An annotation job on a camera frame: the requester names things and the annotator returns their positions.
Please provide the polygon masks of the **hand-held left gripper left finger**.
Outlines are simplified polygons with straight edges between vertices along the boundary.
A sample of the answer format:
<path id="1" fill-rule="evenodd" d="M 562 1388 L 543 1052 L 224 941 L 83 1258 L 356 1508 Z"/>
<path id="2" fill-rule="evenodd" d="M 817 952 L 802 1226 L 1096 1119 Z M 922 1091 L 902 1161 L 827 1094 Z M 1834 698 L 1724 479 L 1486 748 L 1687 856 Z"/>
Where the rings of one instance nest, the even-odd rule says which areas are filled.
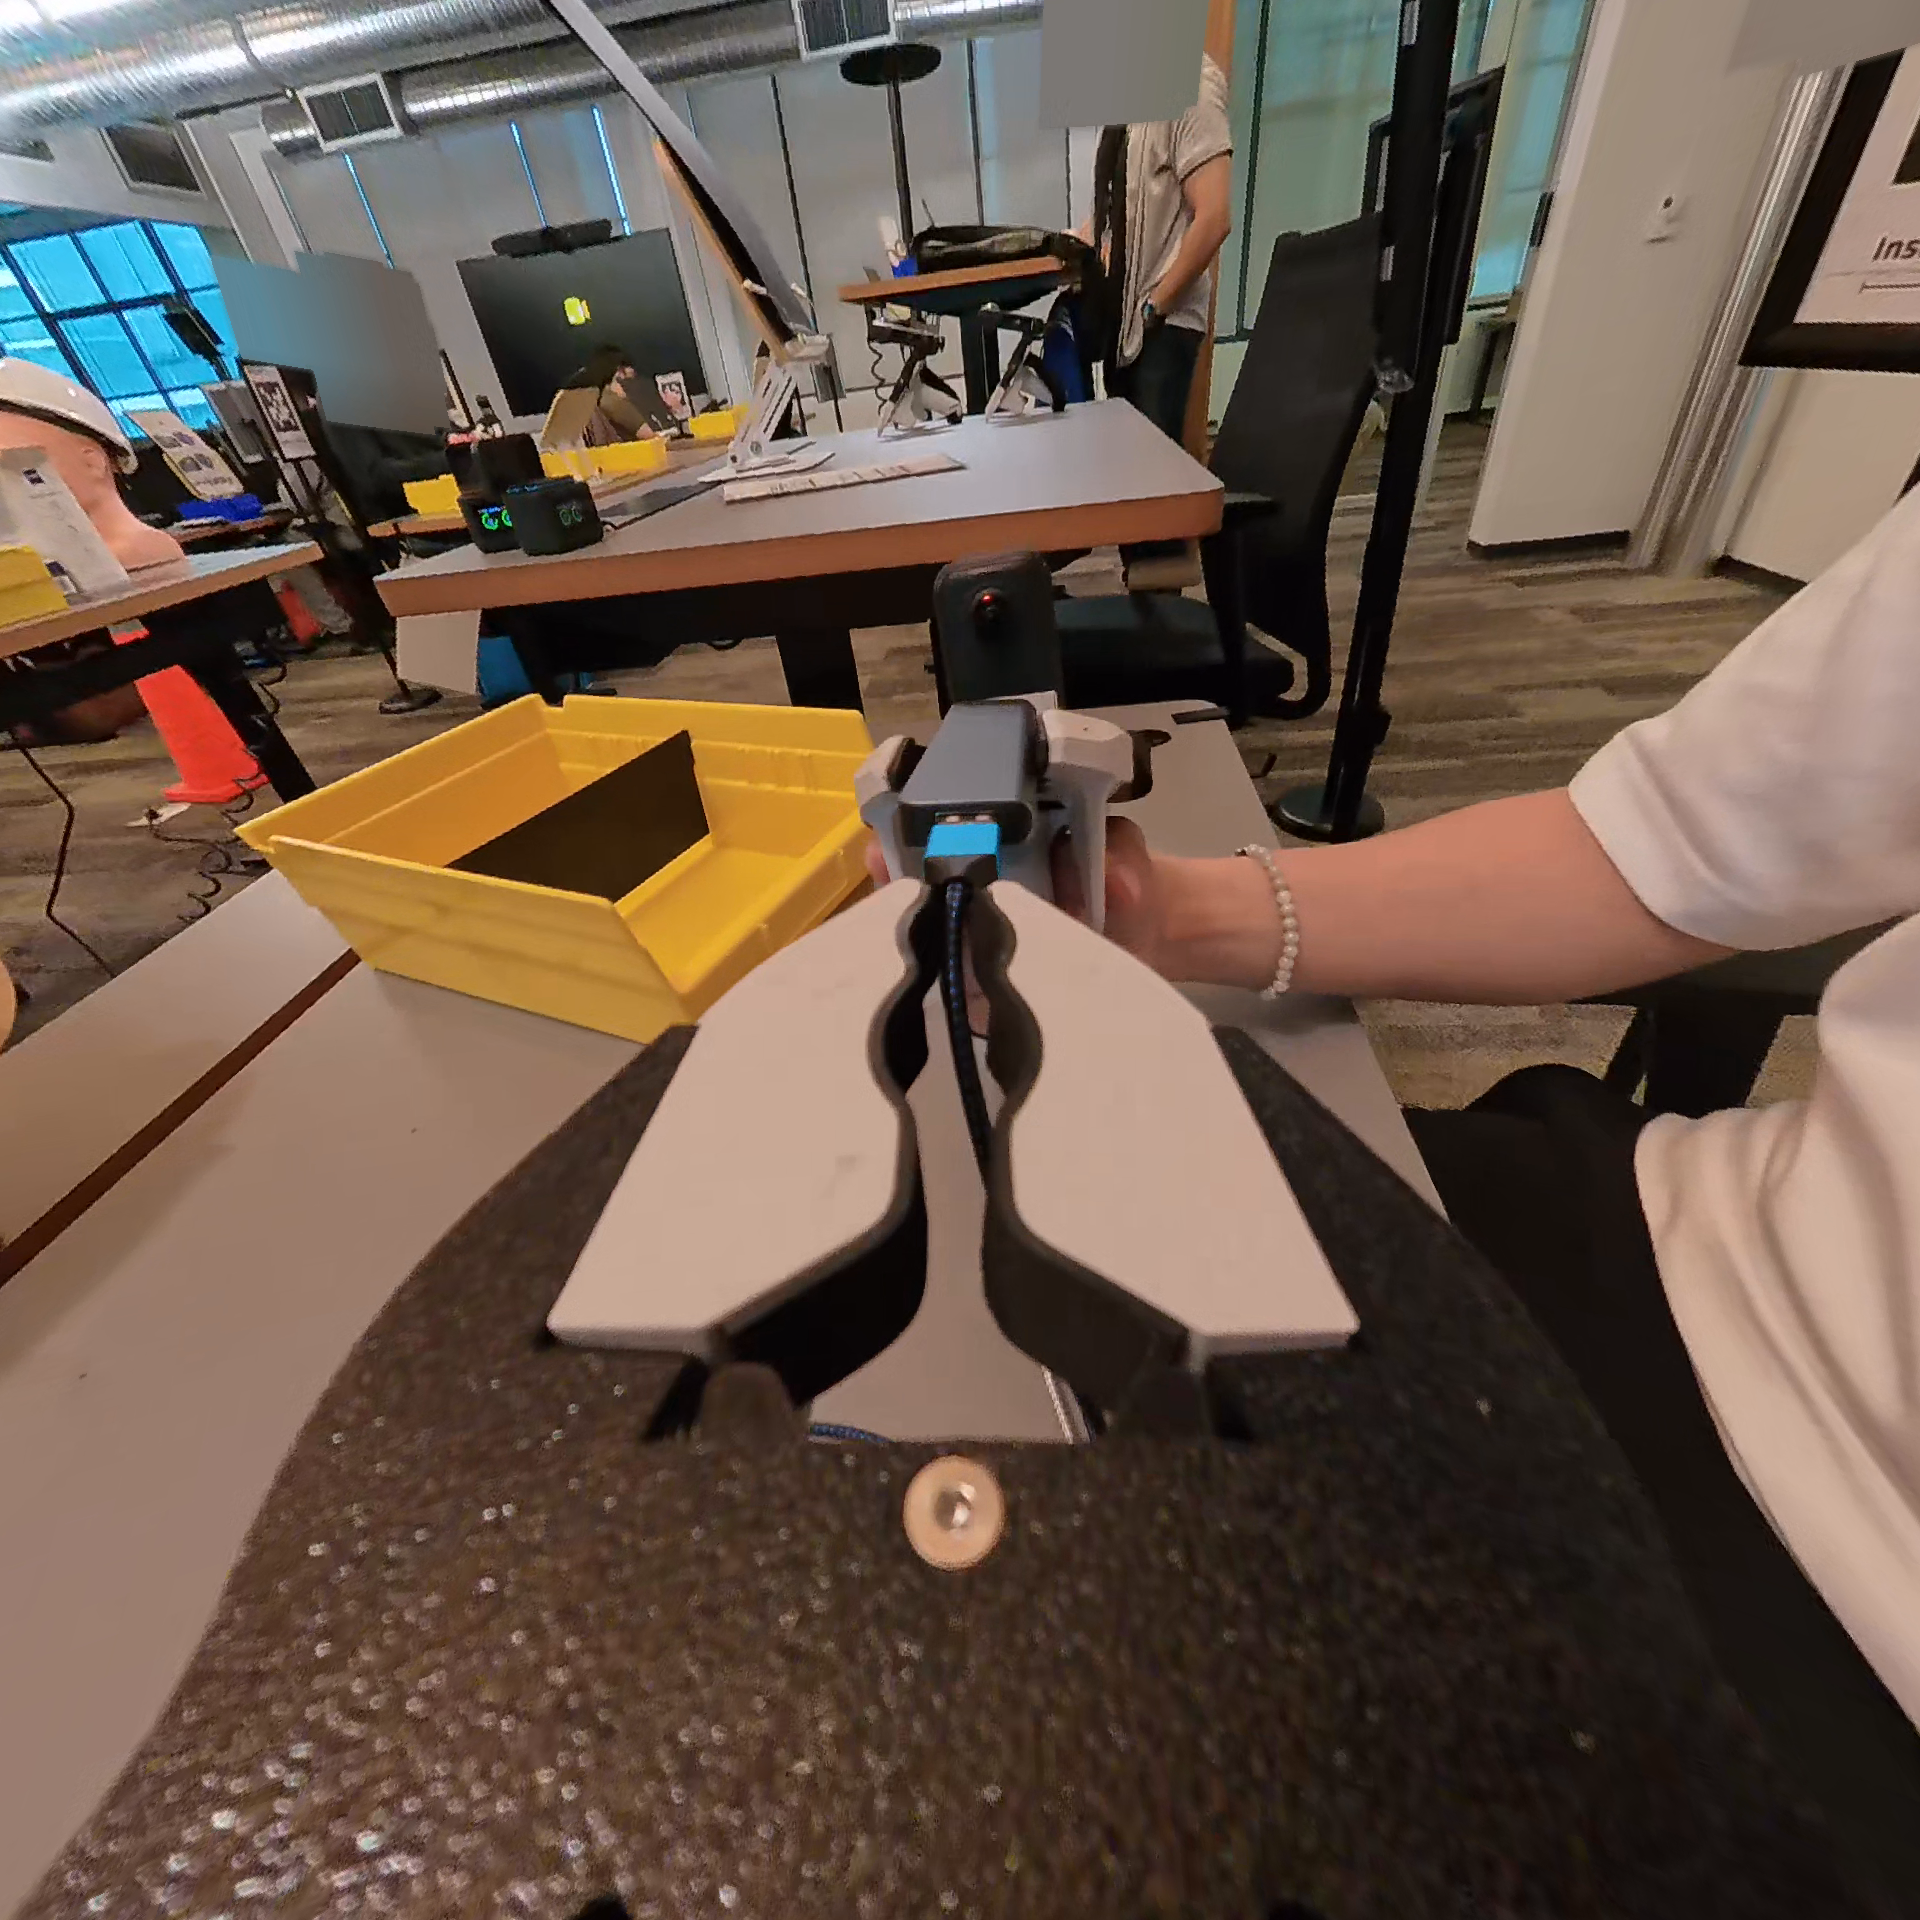
<path id="1" fill-rule="evenodd" d="M 762 1365 L 810 1404 L 916 1316 L 929 906 L 887 882 L 712 1004 L 546 1315 L 557 1344 Z"/>

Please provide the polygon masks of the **grey usb hub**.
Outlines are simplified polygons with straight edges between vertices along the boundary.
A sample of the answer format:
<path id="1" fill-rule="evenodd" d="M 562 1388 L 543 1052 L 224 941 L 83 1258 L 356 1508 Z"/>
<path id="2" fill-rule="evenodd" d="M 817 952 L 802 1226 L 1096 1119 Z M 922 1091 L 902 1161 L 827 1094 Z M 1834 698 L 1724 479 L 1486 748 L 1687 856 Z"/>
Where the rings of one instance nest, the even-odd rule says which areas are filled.
<path id="1" fill-rule="evenodd" d="M 939 824 L 992 824 L 999 848 L 1030 841 L 1042 716 L 1026 701 L 950 705 L 900 785 L 900 836 L 924 852 Z"/>

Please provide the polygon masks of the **person's right forearm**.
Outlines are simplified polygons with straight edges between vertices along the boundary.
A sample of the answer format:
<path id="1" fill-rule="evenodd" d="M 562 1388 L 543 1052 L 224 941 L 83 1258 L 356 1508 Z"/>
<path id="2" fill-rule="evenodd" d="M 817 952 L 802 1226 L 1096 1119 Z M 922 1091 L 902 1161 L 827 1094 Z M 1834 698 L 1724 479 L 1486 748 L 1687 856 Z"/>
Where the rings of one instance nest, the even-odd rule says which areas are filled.
<path id="1" fill-rule="evenodd" d="M 1626 885 L 1569 792 L 1476 802 L 1282 854 L 1290 989 L 1414 1004 L 1570 1004 L 1730 958 Z"/>

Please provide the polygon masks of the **person's right hand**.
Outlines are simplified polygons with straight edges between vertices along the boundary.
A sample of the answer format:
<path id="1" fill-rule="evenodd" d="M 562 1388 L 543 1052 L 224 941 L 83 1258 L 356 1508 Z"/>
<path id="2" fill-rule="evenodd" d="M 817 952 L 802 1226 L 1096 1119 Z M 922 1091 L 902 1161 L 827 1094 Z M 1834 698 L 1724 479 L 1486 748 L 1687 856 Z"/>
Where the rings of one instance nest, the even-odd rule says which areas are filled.
<path id="1" fill-rule="evenodd" d="M 1057 842 L 1059 909 L 1076 909 L 1067 842 Z M 1286 992 L 1300 926 L 1286 879 L 1262 852 L 1159 856 L 1137 824 L 1109 819 L 1103 934 L 1174 985 Z"/>

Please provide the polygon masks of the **wood edged office desk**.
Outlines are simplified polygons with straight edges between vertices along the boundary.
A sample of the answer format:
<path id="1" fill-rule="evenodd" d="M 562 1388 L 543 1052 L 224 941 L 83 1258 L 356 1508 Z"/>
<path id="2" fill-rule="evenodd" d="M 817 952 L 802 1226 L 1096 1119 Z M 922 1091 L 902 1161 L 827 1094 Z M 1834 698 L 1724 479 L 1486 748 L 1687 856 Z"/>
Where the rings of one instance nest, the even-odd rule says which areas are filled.
<path id="1" fill-rule="evenodd" d="M 794 705 L 857 712 L 852 632 L 929 625 L 947 564 L 1210 538 L 1226 521 L 1219 479 L 1123 401 L 822 446 L 800 492 L 712 486 L 557 558 L 463 545 L 377 591 L 396 621 L 479 615 L 552 702 L 572 671 L 770 638 Z"/>

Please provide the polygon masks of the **black bin divider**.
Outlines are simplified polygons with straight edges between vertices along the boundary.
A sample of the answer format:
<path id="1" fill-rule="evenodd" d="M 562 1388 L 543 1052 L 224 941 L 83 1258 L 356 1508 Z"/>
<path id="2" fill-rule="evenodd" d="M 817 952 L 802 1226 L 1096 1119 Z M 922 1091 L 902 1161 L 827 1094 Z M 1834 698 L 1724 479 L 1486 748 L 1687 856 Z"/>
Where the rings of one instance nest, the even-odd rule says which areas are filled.
<path id="1" fill-rule="evenodd" d="M 617 902 L 707 835 L 693 739 L 679 729 L 454 856 L 449 872 Z"/>

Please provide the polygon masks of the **black mesh office chair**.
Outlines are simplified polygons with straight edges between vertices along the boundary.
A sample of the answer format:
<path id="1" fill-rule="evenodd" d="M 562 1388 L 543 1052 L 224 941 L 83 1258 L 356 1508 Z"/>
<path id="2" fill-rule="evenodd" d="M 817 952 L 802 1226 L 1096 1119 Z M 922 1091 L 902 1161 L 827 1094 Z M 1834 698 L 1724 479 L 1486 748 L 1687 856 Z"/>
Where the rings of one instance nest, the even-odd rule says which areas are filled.
<path id="1" fill-rule="evenodd" d="M 1209 465 L 1222 525 L 1202 598 L 1059 598 L 1063 702 L 1209 701 L 1230 725 L 1310 716 L 1332 694 L 1332 514 L 1373 401 L 1380 218 L 1282 231 Z"/>

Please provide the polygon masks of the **wooden document stand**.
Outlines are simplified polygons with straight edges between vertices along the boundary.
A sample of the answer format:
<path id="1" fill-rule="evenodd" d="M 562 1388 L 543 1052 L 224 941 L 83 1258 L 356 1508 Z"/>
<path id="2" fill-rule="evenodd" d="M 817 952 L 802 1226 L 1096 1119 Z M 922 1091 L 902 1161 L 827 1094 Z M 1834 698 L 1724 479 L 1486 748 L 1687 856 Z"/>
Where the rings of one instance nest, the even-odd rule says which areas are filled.
<path id="1" fill-rule="evenodd" d="M 654 134 L 654 161 L 669 195 L 679 199 L 693 234 L 730 282 L 734 306 L 746 315 L 762 349 L 753 364 L 753 394 L 726 452 L 722 498 L 769 498 L 787 478 L 824 465 L 830 454 L 802 429 L 790 432 L 790 425 L 802 425 L 800 385 L 822 366 L 827 338 L 782 315 L 777 288 L 762 281 L 739 234 L 712 208 L 704 191 L 660 134 Z"/>

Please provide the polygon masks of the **black device green lights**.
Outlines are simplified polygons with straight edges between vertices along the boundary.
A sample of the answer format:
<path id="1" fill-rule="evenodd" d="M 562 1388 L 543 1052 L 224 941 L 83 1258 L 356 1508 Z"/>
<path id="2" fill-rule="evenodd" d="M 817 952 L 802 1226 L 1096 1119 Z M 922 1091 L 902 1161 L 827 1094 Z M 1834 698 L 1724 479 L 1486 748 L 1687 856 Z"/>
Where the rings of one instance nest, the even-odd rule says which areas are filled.
<path id="1" fill-rule="evenodd" d="M 459 489 L 459 518 L 479 555 L 557 558 L 604 539 L 602 514 L 579 478 Z"/>

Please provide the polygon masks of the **black tripod stand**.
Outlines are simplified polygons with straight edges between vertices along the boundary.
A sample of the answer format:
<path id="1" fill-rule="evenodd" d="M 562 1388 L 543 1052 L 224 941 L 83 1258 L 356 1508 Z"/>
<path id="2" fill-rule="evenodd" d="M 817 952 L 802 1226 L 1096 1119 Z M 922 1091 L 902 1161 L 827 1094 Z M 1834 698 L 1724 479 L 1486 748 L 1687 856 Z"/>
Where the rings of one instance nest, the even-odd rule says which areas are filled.
<path id="1" fill-rule="evenodd" d="M 1436 424 L 1443 355 L 1474 275 L 1490 108 L 1453 105 L 1456 2 L 1406 2 L 1382 145 L 1373 382 L 1387 401 L 1373 518 L 1332 755 L 1316 785 L 1289 788 L 1269 816 L 1286 835 L 1350 842 L 1382 829 L 1366 782 L 1387 732 L 1382 674 L 1397 625 L 1419 471 Z"/>

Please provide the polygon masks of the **black white printed tag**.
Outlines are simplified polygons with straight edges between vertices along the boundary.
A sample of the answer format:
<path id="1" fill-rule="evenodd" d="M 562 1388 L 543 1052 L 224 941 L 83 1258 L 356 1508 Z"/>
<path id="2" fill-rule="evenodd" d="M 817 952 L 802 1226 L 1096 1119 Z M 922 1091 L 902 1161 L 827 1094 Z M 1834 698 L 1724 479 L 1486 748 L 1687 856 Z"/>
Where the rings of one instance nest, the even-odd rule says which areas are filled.
<path id="1" fill-rule="evenodd" d="M 254 398 L 264 441 L 273 446 L 273 458 L 279 464 L 317 464 L 319 452 L 287 371 L 273 364 L 243 359 L 243 381 Z"/>

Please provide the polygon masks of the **white vent grille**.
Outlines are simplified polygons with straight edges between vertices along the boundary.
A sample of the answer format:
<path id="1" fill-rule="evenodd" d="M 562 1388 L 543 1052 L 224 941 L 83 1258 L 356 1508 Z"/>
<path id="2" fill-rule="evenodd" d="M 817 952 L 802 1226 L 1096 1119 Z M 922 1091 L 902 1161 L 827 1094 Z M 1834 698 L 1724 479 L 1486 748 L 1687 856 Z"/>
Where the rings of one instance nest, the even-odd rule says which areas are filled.
<path id="1" fill-rule="evenodd" d="M 322 154 L 409 134 L 396 86 L 380 72 L 297 88 L 297 102 Z"/>

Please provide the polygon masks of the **large grid window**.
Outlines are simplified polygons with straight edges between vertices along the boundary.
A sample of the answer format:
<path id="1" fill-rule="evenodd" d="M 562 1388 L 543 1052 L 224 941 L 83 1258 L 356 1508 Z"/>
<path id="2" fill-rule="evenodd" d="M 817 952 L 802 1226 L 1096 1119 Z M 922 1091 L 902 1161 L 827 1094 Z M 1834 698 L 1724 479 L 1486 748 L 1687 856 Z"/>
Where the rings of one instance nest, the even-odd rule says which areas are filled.
<path id="1" fill-rule="evenodd" d="M 132 414 L 164 409 L 213 429 L 204 385 L 237 369 L 213 254 L 224 229 L 2 205 L 2 355 L 74 378 Z"/>

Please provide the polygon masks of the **silver ventilation duct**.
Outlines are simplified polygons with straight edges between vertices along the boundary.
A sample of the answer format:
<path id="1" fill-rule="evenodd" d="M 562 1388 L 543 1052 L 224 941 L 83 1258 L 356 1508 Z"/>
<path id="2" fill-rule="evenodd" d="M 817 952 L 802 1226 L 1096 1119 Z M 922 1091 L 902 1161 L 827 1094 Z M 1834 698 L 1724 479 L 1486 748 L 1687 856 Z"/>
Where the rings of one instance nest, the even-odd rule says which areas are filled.
<path id="1" fill-rule="evenodd" d="M 657 86 L 896 42 L 1039 26 L 1039 2 L 589 2 Z M 562 2 L 6 2 L 2 145 L 283 102 L 283 149 L 322 145 L 307 98 L 374 82 L 399 134 L 607 98 Z"/>

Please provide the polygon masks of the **black framed wall sign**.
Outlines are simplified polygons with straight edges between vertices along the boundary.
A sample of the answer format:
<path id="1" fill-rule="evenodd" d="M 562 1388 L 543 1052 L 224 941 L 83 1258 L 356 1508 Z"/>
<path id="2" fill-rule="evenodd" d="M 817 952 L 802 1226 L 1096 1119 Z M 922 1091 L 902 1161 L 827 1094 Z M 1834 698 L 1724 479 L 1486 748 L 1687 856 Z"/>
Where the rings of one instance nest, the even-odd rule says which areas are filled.
<path id="1" fill-rule="evenodd" d="M 1844 78 L 1739 364 L 1917 374 L 1913 45 Z"/>

